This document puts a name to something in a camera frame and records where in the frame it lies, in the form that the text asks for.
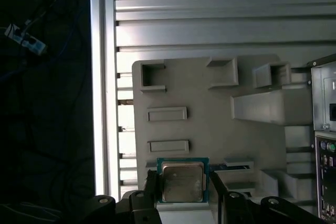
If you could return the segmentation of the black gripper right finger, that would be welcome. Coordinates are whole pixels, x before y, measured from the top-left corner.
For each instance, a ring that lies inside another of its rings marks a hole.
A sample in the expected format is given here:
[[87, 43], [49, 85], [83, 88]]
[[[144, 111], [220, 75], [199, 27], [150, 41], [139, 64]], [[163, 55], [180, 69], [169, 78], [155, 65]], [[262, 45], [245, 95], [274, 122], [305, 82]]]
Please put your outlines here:
[[229, 191], [215, 172], [209, 173], [209, 206], [216, 223], [324, 223], [285, 199], [270, 196], [257, 204]]

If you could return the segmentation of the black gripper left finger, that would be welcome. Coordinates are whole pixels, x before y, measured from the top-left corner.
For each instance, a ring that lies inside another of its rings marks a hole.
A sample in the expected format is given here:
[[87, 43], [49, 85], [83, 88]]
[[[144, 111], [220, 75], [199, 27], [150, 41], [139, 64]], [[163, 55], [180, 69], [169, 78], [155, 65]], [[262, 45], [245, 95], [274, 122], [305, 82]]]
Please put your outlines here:
[[143, 190], [132, 192], [116, 202], [111, 196], [96, 196], [90, 206], [91, 223], [161, 223], [156, 208], [160, 177], [149, 170]]

